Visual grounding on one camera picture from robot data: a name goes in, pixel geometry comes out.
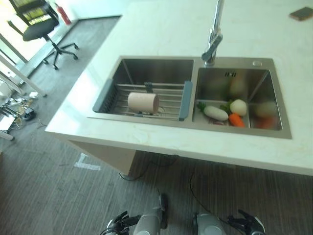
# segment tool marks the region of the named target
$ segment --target cable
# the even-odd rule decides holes
[[[193,169],[193,171],[192,171],[192,174],[191,174],[191,176],[190,176],[190,180],[189,180],[189,188],[190,188],[190,191],[191,191],[191,194],[193,195],[193,197],[195,198],[195,200],[203,207],[203,209],[205,209],[207,212],[209,212],[210,214],[213,214],[208,208],[206,208],[201,202],[200,202],[200,200],[196,197],[196,195],[195,195],[195,193],[194,193],[194,191],[192,190],[192,178],[193,178],[193,176],[194,176],[194,174],[195,174],[195,168],[196,167],[194,167],[194,169]],[[228,224],[225,220],[223,220],[223,219],[221,219],[220,217],[218,217],[217,215],[215,215],[215,214],[213,214],[214,216],[216,216],[221,222],[223,222],[224,224],[227,224],[228,226],[230,226],[230,224]],[[234,228],[235,230],[237,230],[241,235],[244,235],[239,229],[237,229],[237,228]]]
[[[12,128],[12,127],[10,127],[10,129],[11,129],[11,130],[19,131],[19,130],[23,129],[25,126],[32,125],[32,124],[34,124],[34,123],[40,124],[40,126],[38,126],[37,129],[42,128],[42,127],[44,127],[44,126],[47,126],[47,125],[45,125],[45,124],[43,124],[43,123],[41,122],[40,118],[37,118],[37,121],[33,121],[33,122],[30,122],[30,123],[27,123],[27,124],[25,124],[25,121],[22,121],[21,124],[17,124],[16,122],[14,122],[13,124],[16,125],[17,128]]]
[[[126,181],[136,181],[136,180],[140,179],[140,178],[147,172],[147,170],[148,170],[150,164],[155,165],[155,166],[157,166],[157,167],[168,167],[168,166],[173,165],[173,164],[176,162],[177,159],[178,159],[178,157],[176,157],[171,163],[169,163],[169,164],[164,164],[164,165],[160,165],[160,164],[157,164],[157,163],[155,163],[155,162],[153,162],[153,161],[149,161],[148,164],[147,164],[147,166],[146,166],[146,168],[143,170],[143,172],[142,172],[139,176],[137,176],[137,177],[135,177],[135,178],[133,178],[133,179],[126,179],[125,177],[122,176],[121,173],[119,173],[119,176],[120,176],[123,180],[126,180]]]
[[[205,209],[207,212],[209,212],[209,213],[212,214],[212,212],[211,212],[209,209],[207,209],[207,208],[200,202],[200,200],[195,196],[195,193],[194,193],[194,191],[192,190],[191,182],[192,182],[192,178],[193,178],[194,174],[195,174],[195,167],[194,167],[194,170],[193,170],[193,172],[192,172],[192,174],[191,174],[191,176],[190,176],[190,181],[189,181],[189,188],[190,188],[190,191],[191,191],[192,195],[194,196],[195,200],[203,207],[203,209]]]

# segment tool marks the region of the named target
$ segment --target fire extinguisher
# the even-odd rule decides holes
[[[61,17],[62,17],[64,23],[65,23],[66,25],[70,25],[70,24],[71,24],[71,21],[70,21],[70,19],[68,18],[67,14],[65,13],[63,7],[59,6],[59,5],[56,4],[56,3],[55,3],[55,5],[56,5],[57,11],[60,13],[60,15],[61,15]]]

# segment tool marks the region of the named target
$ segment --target black office chair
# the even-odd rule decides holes
[[[44,64],[48,64],[47,58],[54,56],[53,67],[55,70],[59,68],[55,65],[57,58],[62,53],[70,54],[74,60],[78,57],[70,51],[65,50],[67,47],[74,46],[78,49],[75,43],[66,45],[64,47],[58,47],[49,37],[48,33],[53,31],[54,27],[59,24],[58,14],[45,0],[9,0],[13,5],[17,16],[19,16],[27,25],[27,29],[22,33],[12,21],[8,21],[9,25],[14,28],[19,34],[23,36],[24,41],[31,41],[37,38],[44,38],[46,41],[51,41],[55,50],[51,52],[45,59]]]

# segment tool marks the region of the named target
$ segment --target marble countertop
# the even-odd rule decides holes
[[[46,131],[66,140],[313,175],[313,19],[288,16],[310,3],[226,0],[221,20],[224,38],[217,56],[274,60],[291,140],[87,117],[120,56],[200,56],[214,0],[132,3]]]

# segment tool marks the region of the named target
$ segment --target faucet spout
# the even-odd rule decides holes
[[[201,56],[206,66],[214,65],[216,49],[223,39],[220,29],[223,6],[224,0],[218,0],[215,9],[213,27],[210,30],[208,48]]]

